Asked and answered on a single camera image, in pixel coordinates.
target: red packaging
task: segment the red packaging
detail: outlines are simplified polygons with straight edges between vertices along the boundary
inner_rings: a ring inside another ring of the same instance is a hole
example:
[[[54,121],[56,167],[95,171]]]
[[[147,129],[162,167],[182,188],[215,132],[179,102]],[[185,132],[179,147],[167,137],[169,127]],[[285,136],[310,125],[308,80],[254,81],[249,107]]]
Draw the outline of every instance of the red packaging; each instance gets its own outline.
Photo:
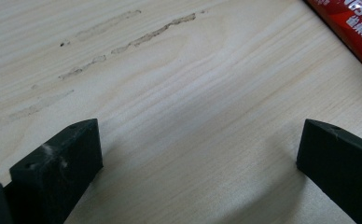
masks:
[[[305,0],[362,62],[362,0]]]

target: wooden table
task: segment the wooden table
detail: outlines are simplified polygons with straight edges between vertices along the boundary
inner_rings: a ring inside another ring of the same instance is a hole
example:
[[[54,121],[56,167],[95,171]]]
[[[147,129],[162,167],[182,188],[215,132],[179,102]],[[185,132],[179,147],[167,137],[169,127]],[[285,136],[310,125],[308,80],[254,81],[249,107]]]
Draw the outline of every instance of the wooden table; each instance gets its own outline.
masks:
[[[362,137],[362,65],[300,0],[0,1],[0,182],[91,118],[66,223],[353,223],[295,160],[307,118]]]

